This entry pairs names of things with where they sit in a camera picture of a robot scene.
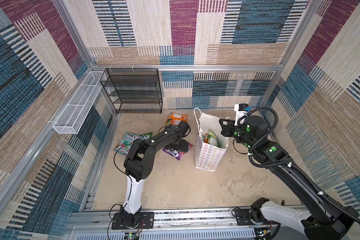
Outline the teal Fox's candy bag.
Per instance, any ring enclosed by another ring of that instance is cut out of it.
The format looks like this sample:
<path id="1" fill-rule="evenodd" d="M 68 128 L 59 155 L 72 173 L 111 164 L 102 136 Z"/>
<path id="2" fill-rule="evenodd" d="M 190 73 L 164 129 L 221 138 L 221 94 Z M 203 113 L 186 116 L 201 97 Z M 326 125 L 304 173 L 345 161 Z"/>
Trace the teal Fox's candy bag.
<path id="1" fill-rule="evenodd" d="M 125 133 L 125 135 L 121 138 L 119 143 L 115 146 L 114 151 L 127 156 L 134 140 L 140 139 L 141 137 L 142 135 L 138 135 L 130 132 Z"/>

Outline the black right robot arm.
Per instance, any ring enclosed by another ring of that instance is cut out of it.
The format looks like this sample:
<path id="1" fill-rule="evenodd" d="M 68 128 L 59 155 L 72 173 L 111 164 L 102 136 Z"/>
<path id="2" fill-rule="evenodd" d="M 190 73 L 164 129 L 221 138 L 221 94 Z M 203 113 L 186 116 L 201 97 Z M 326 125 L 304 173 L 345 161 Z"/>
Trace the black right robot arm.
<path id="1" fill-rule="evenodd" d="M 309 240 L 340 240 L 359 214 L 353 207 L 343 207 L 327 195 L 300 169 L 288 152 L 268 140 L 272 127 L 259 116 L 244 121 L 220 119 L 221 134 L 234 138 L 248 148 L 250 162 L 276 175 L 307 208 L 297 212 L 267 198 L 256 200 L 249 210 L 254 224 L 276 222 L 304 234 Z"/>

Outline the green yellow Fox's bag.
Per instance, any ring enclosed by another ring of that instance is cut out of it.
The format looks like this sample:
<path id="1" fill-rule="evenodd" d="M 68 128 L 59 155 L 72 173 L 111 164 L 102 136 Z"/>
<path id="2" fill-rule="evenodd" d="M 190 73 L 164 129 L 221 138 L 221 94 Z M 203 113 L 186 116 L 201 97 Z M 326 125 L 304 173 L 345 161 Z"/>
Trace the green yellow Fox's bag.
<path id="1" fill-rule="evenodd" d="M 144 134 L 141 135 L 140 139 L 145 140 L 145 139 L 151 138 L 152 136 L 153 136 L 153 133 L 152 133 L 152 132 L 150 132 L 150 133 L 144 133 Z"/>

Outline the purple Fox's candy bag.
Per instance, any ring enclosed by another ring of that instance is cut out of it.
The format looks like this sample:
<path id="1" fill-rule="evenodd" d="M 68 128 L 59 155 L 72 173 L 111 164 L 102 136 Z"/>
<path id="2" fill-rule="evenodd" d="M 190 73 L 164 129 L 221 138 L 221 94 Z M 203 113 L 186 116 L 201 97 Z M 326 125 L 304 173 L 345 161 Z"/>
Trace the purple Fox's candy bag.
<path id="1" fill-rule="evenodd" d="M 189 150 L 193 147 L 192 144 L 189 143 Z M 180 160 L 185 153 L 183 152 L 177 152 L 177 151 L 171 151 L 171 150 L 168 150 L 168 146 L 164 147 L 162 149 L 165 153 L 171 155 L 172 157 L 176 158 L 177 160 Z"/>

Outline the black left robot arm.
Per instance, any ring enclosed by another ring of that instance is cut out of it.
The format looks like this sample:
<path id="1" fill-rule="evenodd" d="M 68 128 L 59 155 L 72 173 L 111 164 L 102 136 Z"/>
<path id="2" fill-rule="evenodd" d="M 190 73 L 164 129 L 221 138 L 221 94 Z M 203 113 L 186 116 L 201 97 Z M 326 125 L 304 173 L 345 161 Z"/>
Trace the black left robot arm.
<path id="1" fill-rule="evenodd" d="M 153 212 L 142 213 L 142 193 L 145 180 L 151 174 L 156 153 L 163 149 L 186 153 L 189 142 L 185 137 L 191 132 L 191 127 L 185 121 L 177 125 L 168 125 L 157 135 L 148 139 L 133 141 L 124 161 L 127 176 L 127 192 L 124 203 L 111 220 L 112 230 L 151 229 L 153 227 Z"/>

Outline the green snack bag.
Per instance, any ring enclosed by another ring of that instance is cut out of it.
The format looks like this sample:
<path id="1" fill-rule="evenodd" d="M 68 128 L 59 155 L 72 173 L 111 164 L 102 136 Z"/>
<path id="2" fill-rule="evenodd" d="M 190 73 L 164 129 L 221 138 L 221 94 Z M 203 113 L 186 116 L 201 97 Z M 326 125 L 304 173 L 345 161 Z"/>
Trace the green snack bag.
<path id="1" fill-rule="evenodd" d="M 204 142 L 214 147 L 219 147 L 219 141 L 217 136 L 212 130 L 209 130 L 204 138 Z"/>

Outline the orange snack bag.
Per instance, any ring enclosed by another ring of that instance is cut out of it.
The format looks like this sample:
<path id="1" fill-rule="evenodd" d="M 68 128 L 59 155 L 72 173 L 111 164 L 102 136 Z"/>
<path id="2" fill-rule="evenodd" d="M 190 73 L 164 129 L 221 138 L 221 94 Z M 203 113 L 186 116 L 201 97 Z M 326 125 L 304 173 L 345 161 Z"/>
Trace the orange snack bag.
<path id="1" fill-rule="evenodd" d="M 168 119 L 167 119 L 167 121 L 165 123 L 165 126 L 178 125 L 181 121 L 187 122 L 188 121 L 188 115 L 177 114 L 177 113 L 171 112 L 168 115 Z"/>

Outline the white paper bag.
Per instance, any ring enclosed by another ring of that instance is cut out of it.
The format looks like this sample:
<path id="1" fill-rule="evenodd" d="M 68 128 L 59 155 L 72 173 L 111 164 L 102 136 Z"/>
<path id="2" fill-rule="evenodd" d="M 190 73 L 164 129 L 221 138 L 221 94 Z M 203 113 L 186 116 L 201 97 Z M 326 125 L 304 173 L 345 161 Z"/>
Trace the white paper bag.
<path id="1" fill-rule="evenodd" d="M 214 172 L 229 146 L 227 137 L 221 135 L 220 118 L 203 113 L 194 108 L 198 135 L 196 139 L 195 167 L 199 170 Z"/>

